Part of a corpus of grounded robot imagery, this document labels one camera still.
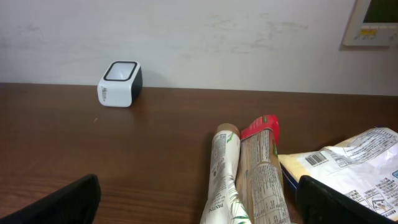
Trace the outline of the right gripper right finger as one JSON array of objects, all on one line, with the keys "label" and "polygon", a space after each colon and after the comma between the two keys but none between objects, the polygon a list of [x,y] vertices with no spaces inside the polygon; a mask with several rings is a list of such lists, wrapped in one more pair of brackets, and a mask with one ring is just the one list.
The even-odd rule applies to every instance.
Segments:
[{"label": "right gripper right finger", "polygon": [[304,223],[395,224],[309,175],[301,176],[295,199]]}]

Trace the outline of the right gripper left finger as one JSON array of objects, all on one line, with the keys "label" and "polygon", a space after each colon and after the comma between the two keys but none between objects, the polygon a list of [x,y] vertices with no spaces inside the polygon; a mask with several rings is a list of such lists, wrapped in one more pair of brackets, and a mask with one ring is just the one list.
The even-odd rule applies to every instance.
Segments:
[{"label": "right gripper left finger", "polygon": [[1,223],[92,223],[101,200],[97,175],[88,174],[1,218]]}]

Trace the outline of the yellow snack bag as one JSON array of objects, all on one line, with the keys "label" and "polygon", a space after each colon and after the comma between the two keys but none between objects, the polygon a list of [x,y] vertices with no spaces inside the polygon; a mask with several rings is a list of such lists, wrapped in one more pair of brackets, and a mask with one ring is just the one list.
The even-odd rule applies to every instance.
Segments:
[{"label": "yellow snack bag", "polygon": [[281,154],[294,188],[309,175],[393,221],[397,220],[397,133],[372,128],[319,151]]}]

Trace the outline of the orange spaghetti packet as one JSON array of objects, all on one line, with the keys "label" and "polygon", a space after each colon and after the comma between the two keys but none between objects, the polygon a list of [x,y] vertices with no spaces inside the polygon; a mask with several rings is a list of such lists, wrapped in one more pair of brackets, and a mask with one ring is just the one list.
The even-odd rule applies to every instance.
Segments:
[{"label": "orange spaghetti packet", "polygon": [[261,116],[241,131],[236,188],[251,223],[290,223],[277,153],[279,134],[276,115]]}]

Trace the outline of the white cream tube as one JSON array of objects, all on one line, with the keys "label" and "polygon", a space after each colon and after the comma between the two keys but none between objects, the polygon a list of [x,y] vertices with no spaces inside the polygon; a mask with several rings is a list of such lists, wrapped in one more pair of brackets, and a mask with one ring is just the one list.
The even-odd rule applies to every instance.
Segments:
[{"label": "white cream tube", "polygon": [[239,156],[239,130],[233,124],[219,125],[212,139],[208,198],[201,223],[251,222],[236,190]]}]

